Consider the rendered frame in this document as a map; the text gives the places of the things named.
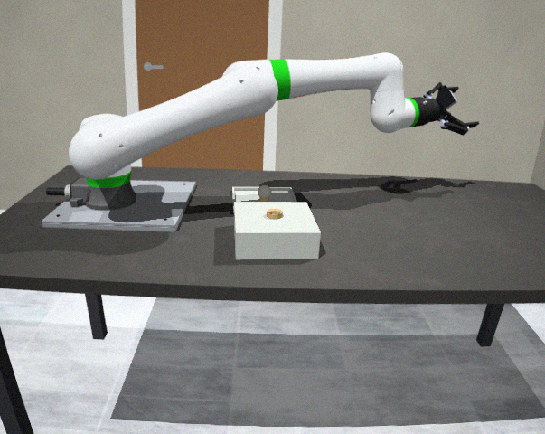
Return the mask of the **cream ball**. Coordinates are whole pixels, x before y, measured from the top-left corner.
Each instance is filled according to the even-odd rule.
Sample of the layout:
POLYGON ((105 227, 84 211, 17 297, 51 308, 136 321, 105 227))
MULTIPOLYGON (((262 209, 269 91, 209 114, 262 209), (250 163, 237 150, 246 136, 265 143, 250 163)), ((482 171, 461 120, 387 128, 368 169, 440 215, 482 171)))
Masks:
POLYGON ((271 189, 267 185, 262 185, 258 189, 258 196, 263 199, 269 198, 271 195, 271 189))

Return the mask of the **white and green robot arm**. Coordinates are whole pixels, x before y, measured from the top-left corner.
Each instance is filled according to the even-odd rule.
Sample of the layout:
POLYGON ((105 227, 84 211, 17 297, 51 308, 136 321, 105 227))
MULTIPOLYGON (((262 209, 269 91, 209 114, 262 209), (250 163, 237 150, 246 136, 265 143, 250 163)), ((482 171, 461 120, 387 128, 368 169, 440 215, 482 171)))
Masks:
POLYGON ((126 208, 136 202, 130 175, 131 164, 138 159, 205 130, 262 115, 279 100, 355 89, 370 90, 371 122, 381 132, 424 126, 430 119, 426 99, 404 98, 403 65, 391 53, 336 60, 238 61, 221 78, 152 108, 125 117, 85 118, 70 142, 69 157, 86 178, 65 188, 47 188, 46 194, 65 195, 70 206, 126 208))

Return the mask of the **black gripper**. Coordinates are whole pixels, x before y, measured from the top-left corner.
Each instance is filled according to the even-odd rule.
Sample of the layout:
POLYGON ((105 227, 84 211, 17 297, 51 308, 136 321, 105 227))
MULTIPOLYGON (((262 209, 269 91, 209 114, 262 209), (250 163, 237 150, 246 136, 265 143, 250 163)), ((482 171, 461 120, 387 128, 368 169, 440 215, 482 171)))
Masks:
POLYGON ((479 121, 464 123, 461 120, 453 117, 451 113, 447 112, 446 109, 440 109, 439 104, 437 103, 437 97, 439 96, 439 94, 437 94, 436 99, 433 99, 432 95, 436 90, 440 91, 443 88, 445 88, 446 90, 449 89, 453 93, 458 90, 458 87, 447 87, 446 85, 442 86, 442 83, 439 82, 432 90, 427 91, 427 93, 423 96, 424 98, 427 98, 427 101, 431 108, 431 116, 429 122, 440 121, 442 129, 447 129, 456 132, 457 134, 464 135, 468 132, 469 128, 476 127, 479 124, 479 121))

